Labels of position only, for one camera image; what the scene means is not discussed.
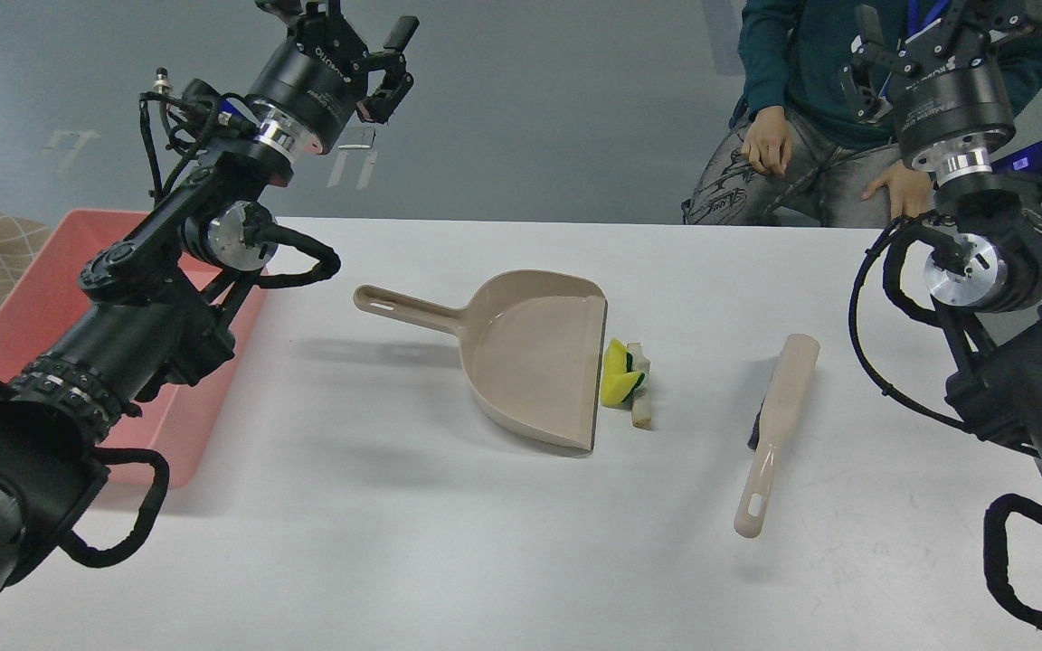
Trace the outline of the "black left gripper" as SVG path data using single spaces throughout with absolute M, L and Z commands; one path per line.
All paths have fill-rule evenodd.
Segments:
M 257 1 L 256 7 L 279 18 L 287 34 L 248 99 L 294 119 L 318 154 L 334 145 L 353 117 L 388 123 L 416 82 L 405 49 L 421 25 L 417 16 L 400 16 L 384 45 L 372 49 L 339 1 Z

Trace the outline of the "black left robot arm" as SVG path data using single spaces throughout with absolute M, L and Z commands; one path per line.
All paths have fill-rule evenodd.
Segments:
M 51 552 L 86 568 L 126 561 L 162 510 L 170 466 L 108 448 L 165 386 L 194 386 L 234 358 L 232 321 L 254 287 L 307 286 L 334 249 L 260 206 L 303 152 L 325 154 L 352 119 L 383 124 L 414 83 L 403 16 L 369 48 L 338 1 L 260 1 L 286 41 L 245 96 L 165 70 L 139 99 L 154 205 L 83 265 L 90 305 L 44 354 L 0 381 L 0 594 Z

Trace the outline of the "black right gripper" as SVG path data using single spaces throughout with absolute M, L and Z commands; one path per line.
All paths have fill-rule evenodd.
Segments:
M 857 5 L 855 24 L 839 72 L 845 102 L 857 122 L 892 122 L 905 166 L 938 169 L 968 153 L 989 159 L 1016 135 L 997 53 L 1042 30 L 1042 1 L 951 1 L 895 48 L 872 5 Z

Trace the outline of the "person's right hand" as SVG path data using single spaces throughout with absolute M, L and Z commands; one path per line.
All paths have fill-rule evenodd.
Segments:
M 756 112 L 742 140 L 741 154 L 758 174 L 786 175 L 792 160 L 792 136 L 784 107 L 770 106 Z

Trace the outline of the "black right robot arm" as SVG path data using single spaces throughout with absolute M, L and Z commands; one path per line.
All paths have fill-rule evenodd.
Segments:
M 935 207 L 900 217 L 857 273 L 915 322 L 942 330 L 956 364 L 940 420 L 1016 450 L 1042 474 L 1042 140 L 1007 156 L 1016 135 L 998 51 L 1042 32 L 1042 1 L 951 1 L 897 42 L 879 14 L 855 10 L 851 58 L 839 77 L 860 122 L 890 120 L 903 164 L 931 175 Z M 1042 505 L 1003 495 L 984 516 L 983 572 L 1012 617 L 1042 630 L 1042 610 L 1009 581 L 1008 521 L 1042 526 Z

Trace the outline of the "person's left hand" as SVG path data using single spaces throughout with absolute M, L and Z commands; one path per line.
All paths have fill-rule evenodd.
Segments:
M 932 209 L 931 175 L 893 162 L 865 186 L 861 201 L 873 201 L 880 194 L 886 197 L 887 220 L 919 217 Z

